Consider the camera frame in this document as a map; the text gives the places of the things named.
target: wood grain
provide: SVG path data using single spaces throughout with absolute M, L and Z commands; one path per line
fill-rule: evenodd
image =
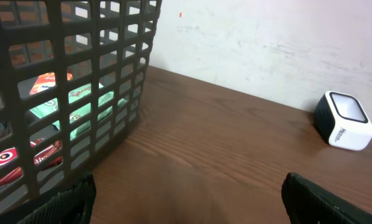
M 372 142 L 330 147 L 308 112 L 149 67 L 140 113 L 93 172 L 91 223 L 289 223 L 290 171 L 372 213 Z

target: gray plastic basket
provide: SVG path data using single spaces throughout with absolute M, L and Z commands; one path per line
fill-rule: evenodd
M 161 0 L 0 1 L 0 122 L 11 130 L 0 140 L 0 153 L 11 147 L 17 152 L 0 168 L 0 179 L 22 170 L 22 177 L 0 187 L 0 213 L 67 184 L 126 137 L 138 119 L 160 5 Z M 48 72 L 55 73 L 56 85 L 30 96 L 37 77 Z M 91 94 L 69 103 L 68 93 L 89 83 Z M 113 99 L 99 105 L 109 92 Z M 54 98 L 57 111 L 41 119 L 29 111 Z M 126 103 L 118 106 L 122 99 Z M 90 113 L 70 122 L 72 112 L 85 105 Z M 108 108 L 111 113 L 98 120 Z M 60 130 L 51 125 L 55 121 Z M 70 140 L 70 132 L 85 122 L 89 129 Z M 45 140 L 31 147 L 38 138 Z M 36 166 L 34 156 L 56 141 L 62 149 Z M 62 162 L 46 169 L 58 157 Z

